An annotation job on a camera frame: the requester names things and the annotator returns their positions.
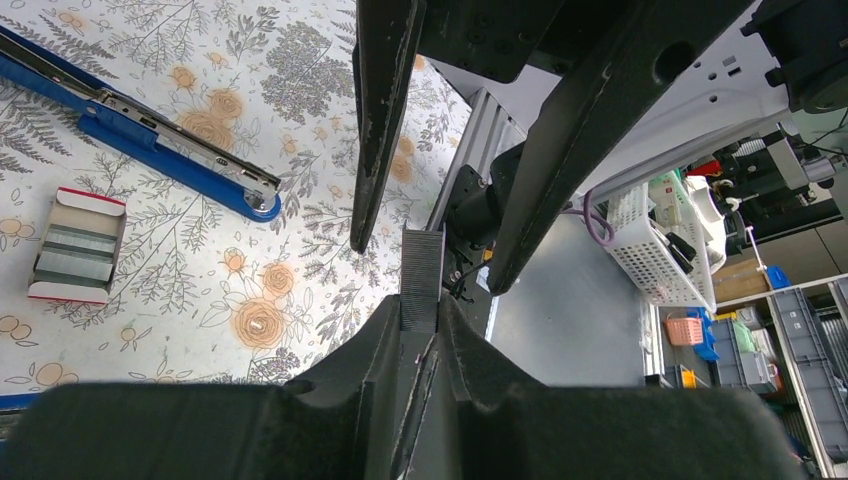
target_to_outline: blue bin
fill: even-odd
[[[710,319],[710,315],[707,313],[706,308],[687,308],[686,316],[691,318],[700,318],[701,319],[701,328],[704,331],[704,342],[698,345],[694,345],[692,348],[695,349],[695,353],[698,354],[699,357],[704,359],[705,362],[715,362],[718,361],[718,354],[713,347],[715,345],[715,337],[713,336],[712,330],[710,327],[713,324],[712,319]]]
[[[778,288],[792,286],[792,282],[789,281],[789,277],[786,276],[786,272],[784,272],[780,267],[767,267],[766,273],[769,276],[771,288],[777,290]]]

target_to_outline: open stapler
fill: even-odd
[[[74,109],[84,133],[251,220],[280,212],[279,178],[2,27],[0,77]]]

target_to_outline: table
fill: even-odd
[[[418,58],[380,217],[348,247],[357,160],[353,1],[3,0],[0,22],[277,175],[284,213],[244,220],[0,84],[0,395],[77,381],[282,383],[397,292],[469,109]],[[109,303],[26,298],[59,186],[127,202]]]

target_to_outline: yellow object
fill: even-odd
[[[730,320],[731,322],[735,322],[736,321],[736,312],[725,313],[724,315],[717,315],[715,319],[716,319],[716,321]]]
[[[698,382],[695,380],[695,372],[693,370],[683,370],[683,388],[697,388]]]

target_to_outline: gray floor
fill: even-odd
[[[549,385],[644,383],[639,290],[583,222],[562,215],[498,300],[491,342]]]

